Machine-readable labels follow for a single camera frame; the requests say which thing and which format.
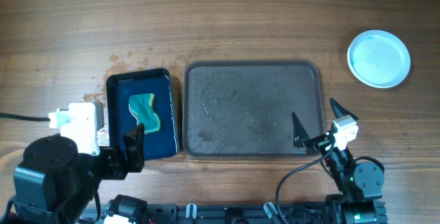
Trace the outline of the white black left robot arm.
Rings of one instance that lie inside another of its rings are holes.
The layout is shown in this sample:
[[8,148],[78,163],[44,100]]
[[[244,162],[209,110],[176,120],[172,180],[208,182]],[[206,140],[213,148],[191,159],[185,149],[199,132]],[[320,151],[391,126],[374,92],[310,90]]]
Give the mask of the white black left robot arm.
[[99,155],[79,153],[76,143],[59,134],[32,142],[13,175],[16,194],[2,223],[84,223],[90,201],[100,207],[103,180],[123,180],[144,167],[144,125],[123,136],[124,148],[101,146]]

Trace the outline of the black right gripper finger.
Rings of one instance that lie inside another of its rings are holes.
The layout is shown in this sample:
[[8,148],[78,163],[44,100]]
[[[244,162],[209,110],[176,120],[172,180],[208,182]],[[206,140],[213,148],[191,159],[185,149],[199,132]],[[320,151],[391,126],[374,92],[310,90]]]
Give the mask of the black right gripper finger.
[[305,147],[309,140],[309,136],[295,112],[291,114],[291,118],[294,127],[294,146],[296,148]]
[[331,108],[333,110],[333,113],[334,113],[336,119],[344,117],[346,115],[350,115],[355,121],[359,120],[359,118],[356,115],[354,115],[352,112],[345,109],[334,98],[330,98],[329,102],[330,102]]

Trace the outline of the white plate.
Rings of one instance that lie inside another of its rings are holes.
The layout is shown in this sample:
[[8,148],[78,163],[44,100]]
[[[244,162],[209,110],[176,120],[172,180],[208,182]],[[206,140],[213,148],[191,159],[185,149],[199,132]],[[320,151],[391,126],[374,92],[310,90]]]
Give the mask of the white plate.
[[411,68],[405,44],[383,30],[369,30],[357,35],[348,47],[346,59],[351,73],[360,82],[378,89],[399,85]]

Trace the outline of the green yellow sponge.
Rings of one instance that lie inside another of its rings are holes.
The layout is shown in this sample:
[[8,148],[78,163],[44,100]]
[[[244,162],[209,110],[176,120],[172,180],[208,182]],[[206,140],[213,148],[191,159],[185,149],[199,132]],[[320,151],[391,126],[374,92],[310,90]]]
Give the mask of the green yellow sponge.
[[137,124],[144,125],[144,133],[154,133],[160,130],[160,118],[153,109],[155,94],[143,93],[129,97],[129,110]]

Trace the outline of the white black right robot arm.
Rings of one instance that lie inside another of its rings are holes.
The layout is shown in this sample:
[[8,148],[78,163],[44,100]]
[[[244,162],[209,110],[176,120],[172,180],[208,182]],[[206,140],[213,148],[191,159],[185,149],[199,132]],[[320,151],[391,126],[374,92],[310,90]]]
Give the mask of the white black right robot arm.
[[323,216],[330,223],[387,223],[386,208],[379,200],[384,185],[384,165],[372,157],[355,158],[348,143],[359,131],[359,118],[334,98],[329,100],[335,120],[322,135],[311,138],[298,116],[292,113],[294,146],[307,153],[320,153],[321,158],[297,171],[317,163],[334,180],[339,193],[326,197]]

